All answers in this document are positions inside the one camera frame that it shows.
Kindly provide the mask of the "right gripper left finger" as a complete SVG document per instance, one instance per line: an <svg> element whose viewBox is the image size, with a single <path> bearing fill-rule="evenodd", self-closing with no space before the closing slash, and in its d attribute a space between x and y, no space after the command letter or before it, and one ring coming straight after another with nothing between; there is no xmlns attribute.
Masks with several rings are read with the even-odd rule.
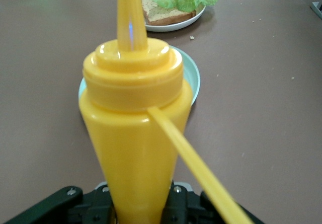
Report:
<svg viewBox="0 0 322 224"><path fill-rule="evenodd" d="M118 223L110 188L106 182L85 194L76 209L80 223Z"/></svg>

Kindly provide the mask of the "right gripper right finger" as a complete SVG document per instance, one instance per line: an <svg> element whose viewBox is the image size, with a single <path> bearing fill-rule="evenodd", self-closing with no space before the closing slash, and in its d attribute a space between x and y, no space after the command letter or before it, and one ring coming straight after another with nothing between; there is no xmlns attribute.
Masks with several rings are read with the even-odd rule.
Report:
<svg viewBox="0 0 322 224"><path fill-rule="evenodd" d="M224 223L207 195L196 194L191 185L173 182L162 212L161 223Z"/></svg>

